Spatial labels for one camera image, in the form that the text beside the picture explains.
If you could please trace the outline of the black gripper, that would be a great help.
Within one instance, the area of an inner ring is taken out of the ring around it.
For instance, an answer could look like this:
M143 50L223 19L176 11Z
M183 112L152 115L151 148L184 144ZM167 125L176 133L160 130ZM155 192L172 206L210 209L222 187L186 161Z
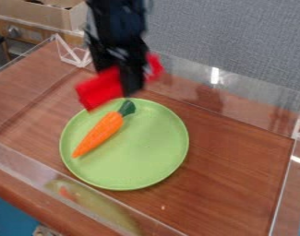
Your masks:
M121 60L117 70L124 96L131 96L144 84L143 66L148 52L142 39L144 28L142 18L91 18L85 24L85 43L95 70L100 72Z

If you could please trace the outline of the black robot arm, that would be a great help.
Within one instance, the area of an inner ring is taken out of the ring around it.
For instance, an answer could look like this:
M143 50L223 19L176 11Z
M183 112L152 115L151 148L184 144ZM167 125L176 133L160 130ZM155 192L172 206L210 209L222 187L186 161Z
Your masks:
M129 96L144 85L148 46L143 0L85 0L85 44L95 70L117 66L123 95Z

